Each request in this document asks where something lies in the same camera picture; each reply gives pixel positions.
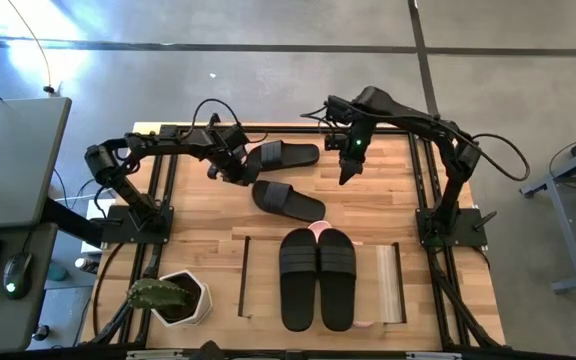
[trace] gray floor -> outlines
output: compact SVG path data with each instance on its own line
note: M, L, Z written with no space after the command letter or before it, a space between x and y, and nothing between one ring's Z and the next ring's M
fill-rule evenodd
M416 54L140 51L134 44L414 46L406 0L15 3L39 37L130 43L124 44L130 51L47 51L54 85L73 99L57 165L69 195L90 178L83 162L88 145L121 136L135 121L187 121L206 97L227 101L249 122L295 121L328 94L352 97L365 85L426 109ZM576 0L418 4L427 46L576 49ZM0 1L0 37L28 36L6 5ZM429 64L444 118L470 133L509 137L528 157L531 180L545 173L554 152L576 140L576 57L431 55ZM45 82L32 42L0 48L1 96L41 97ZM503 144L486 140L482 146L521 171ZM507 342L522 350L576 355L576 291L557 296L550 290L552 281L573 275L562 235L549 199L525 200L519 186L483 160L472 179L479 206L499 212L486 230ZM63 252L58 256L73 256L72 249ZM51 303L47 298L42 321L78 324L74 309L50 309L83 297L55 291L61 295ZM67 328L74 332L76 326Z

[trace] hexagonal pot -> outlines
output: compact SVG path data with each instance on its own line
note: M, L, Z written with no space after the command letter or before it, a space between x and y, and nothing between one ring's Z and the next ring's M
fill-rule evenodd
M159 280L173 282L190 293L189 302L184 307L151 310L165 326L197 325L212 309L212 297L208 285L199 281L190 271L178 271L162 276Z

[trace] wooden table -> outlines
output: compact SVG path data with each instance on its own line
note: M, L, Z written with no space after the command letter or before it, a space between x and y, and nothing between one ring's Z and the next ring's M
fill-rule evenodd
M134 131L158 132L161 125L136 123ZM198 348L204 342L214 340L223 349L439 350L428 261L419 245L414 220L418 203L408 138L375 135L366 154L364 173L343 187L338 185L338 153L323 150L322 135L271 134L267 141L277 139L317 144L321 150L319 162L310 167L262 173L259 179L290 183L296 191L322 200L326 204L325 220L344 231L353 241L363 244L356 247L355 319L374 324L342 333L329 331L321 322L317 299L315 320L310 329L302 333L286 330L279 310L279 244L289 231L308 224L261 211L252 200L251 187L210 180L206 177L207 162L180 156L172 197L172 206L175 207L173 230L170 242L164 247L159 275L189 269L209 285L214 306L198 326L165 328L157 318L151 317L148 348ZM421 163L425 164L423 151L420 154ZM152 158L142 160L141 170L130 177L142 192L147 191L152 165ZM439 174L443 175L443 167L440 163L437 166ZM163 192L167 159L162 169L159 199ZM440 177L442 185L445 185L445 177ZM426 191L432 203L429 186L426 186ZM460 205L472 205L467 185L461 194ZM238 317L246 236L252 238L244 303L247 317ZM406 323L403 324L384 324L386 318L397 318L398 314L384 315L383 306L379 305L387 302L384 300L383 281L379 279L379 267L383 265L379 262L380 249L393 242L399 243L401 251L406 309ZM472 249L455 248L454 252L464 302L488 333L503 343L504 335L486 263ZM124 246L109 266L99 297L101 327L124 299L134 253L135 246ZM398 298L386 300L397 302ZM457 339L452 306L447 299L446 304L451 335ZM89 311L86 317L82 340L92 338L91 314ZM136 334L139 320L140 312L136 311L131 339Z

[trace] black slide sandal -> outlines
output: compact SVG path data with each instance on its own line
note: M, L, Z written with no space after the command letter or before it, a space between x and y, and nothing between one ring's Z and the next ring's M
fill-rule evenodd
M286 144L282 140L261 144L250 150L246 162L261 171L309 166L319 161L319 148L313 144Z
M292 185L259 180L252 187L252 198L263 211L293 219L315 222L326 215L326 205L296 192Z
M288 233L279 249L281 321L290 331L312 324L317 282L317 241L308 229Z
M326 229L319 235L321 317L332 331L346 331L355 317L355 248L346 234Z

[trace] succulent plant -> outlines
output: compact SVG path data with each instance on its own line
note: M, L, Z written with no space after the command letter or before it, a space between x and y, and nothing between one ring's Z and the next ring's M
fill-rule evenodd
M140 279L128 290L128 303L137 309L186 305L188 291L167 280Z

